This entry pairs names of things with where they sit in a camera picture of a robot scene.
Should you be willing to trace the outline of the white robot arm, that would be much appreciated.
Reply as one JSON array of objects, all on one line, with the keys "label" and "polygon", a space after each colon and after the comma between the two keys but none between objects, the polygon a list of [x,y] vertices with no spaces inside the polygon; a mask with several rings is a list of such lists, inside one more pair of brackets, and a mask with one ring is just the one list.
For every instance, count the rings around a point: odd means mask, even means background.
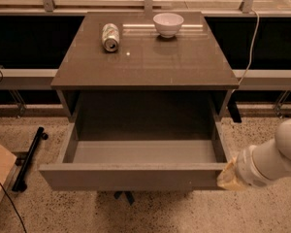
[{"label": "white robot arm", "polygon": [[217,185],[241,191],[262,188],[291,177],[291,119],[284,121],[268,142],[251,145],[232,158],[217,177]]}]

